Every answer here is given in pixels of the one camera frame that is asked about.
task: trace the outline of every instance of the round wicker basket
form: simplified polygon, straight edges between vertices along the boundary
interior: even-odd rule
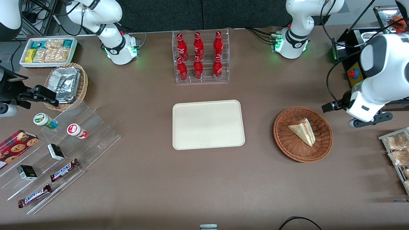
[[[306,117],[315,135],[312,147],[304,143],[288,127],[288,123]],[[299,162],[315,162],[323,159],[333,145],[331,127],[323,116],[307,107],[291,107],[282,111],[274,122],[274,139],[279,148],[290,158]]]
[[[59,68],[68,68],[68,67],[76,67],[81,71],[81,76],[80,76],[80,80],[79,80],[79,84],[78,84],[78,89],[77,89],[77,93],[76,93],[76,99],[73,103],[71,104],[59,104],[58,107],[54,107],[50,104],[44,103],[45,106],[49,109],[52,110],[58,110],[58,111],[64,111],[66,110],[68,107],[70,107],[71,105],[78,105],[81,101],[84,100],[85,95],[87,93],[87,87],[88,87],[88,76],[87,73],[84,71],[84,69],[76,64],[76,63],[70,63],[70,64],[66,64],[66,65],[62,65],[57,67],[56,69]],[[51,73],[48,75],[47,80],[45,80],[45,84],[44,86],[46,87],[48,85],[48,81],[50,80],[50,76]]]

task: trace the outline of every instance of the dark gray wall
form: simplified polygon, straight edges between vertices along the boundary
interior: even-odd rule
[[[285,0],[117,0],[137,32],[284,26]]]

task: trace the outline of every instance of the acrylic display stand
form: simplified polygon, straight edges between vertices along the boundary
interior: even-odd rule
[[[214,63],[214,56],[213,56],[213,42],[216,38],[216,32],[222,32],[222,40],[223,40],[223,57],[221,63],[223,65],[222,68],[222,76],[220,80],[216,81],[213,79],[213,63]],[[195,33],[199,32],[201,39],[204,45],[204,60],[202,61],[203,64],[203,77],[201,80],[198,80],[194,76],[193,72],[193,63],[195,57],[195,50],[193,48],[193,42],[195,41]],[[187,67],[187,81],[181,81],[178,75],[178,69],[176,66],[178,65],[176,59],[179,57],[178,53],[178,39],[176,37],[177,34],[183,35],[183,40],[186,42],[187,45],[187,53],[189,54],[189,60],[185,62]],[[229,30],[228,29],[209,29],[209,30],[196,30],[196,31],[179,31],[172,33],[172,49],[173,49],[173,63],[175,66],[175,79],[176,83],[202,83],[202,82],[220,82],[220,81],[229,81],[230,80],[230,71],[229,71],[229,64],[230,64],[230,51],[229,51]]]
[[[34,192],[50,184],[52,193],[41,196],[40,199],[21,208],[22,212],[35,214],[42,207],[54,199],[60,192],[85,173],[106,150],[108,150],[120,136],[106,124],[96,113],[95,109],[85,102],[73,104],[55,118],[58,126],[55,129],[44,127],[39,134],[39,142],[20,155],[11,164],[0,170],[0,185],[2,194],[16,204],[20,199],[30,196]],[[67,134],[68,125],[76,123],[88,131],[88,137],[79,139]],[[65,155],[62,161],[51,158],[47,145],[50,143],[60,146]],[[51,182],[50,176],[77,158],[80,166],[69,171],[62,178]],[[31,165],[38,178],[34,181],[22,180],[17,167]]]

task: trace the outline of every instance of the table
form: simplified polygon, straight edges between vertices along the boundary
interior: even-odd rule
[[[344,29],[328,26],[335,37]],[[345,112],[327,113],[332,151],[316,163],[295,162],[278,149],[272,124],[285,108],[321,113],[331,101],[329,39],[316,27],[303,55],[287,60],[246,30],[229,31],[231,80],[206,85],[175,84],[170,32],[148,34],[140,58],[124,66],[106,57],[97,37],[78,37],[73,61],[89,77],[85,100],[123,137],[36,215],[16,215],[17,205],[0,193],[0,228],[176,230],[217,223],[221,230],[271,230],[304,216],[323,229],[407,229],[408,204],[392,202],[405,191],[377,139],[408,126],[407,112],[361,129],[348,127]],[[43,84],[49,72],[20,70],[30,77],[27,86]],[[345,75],[338,66],[330,78],[338,97],[348,89]],[[173,149],[174,104],[228,99],[241,103],[243,146]],[[0,140],[17,129],[39,131],[32,122],[38,112],[58,114],[33,103],[0,120]]]

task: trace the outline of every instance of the red cookie box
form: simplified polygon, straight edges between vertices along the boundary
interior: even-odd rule
[[[19,130],[0,143],[0,169],[10,164],[14,159],[24,153],[38,142],[36,135],[24,130]]]

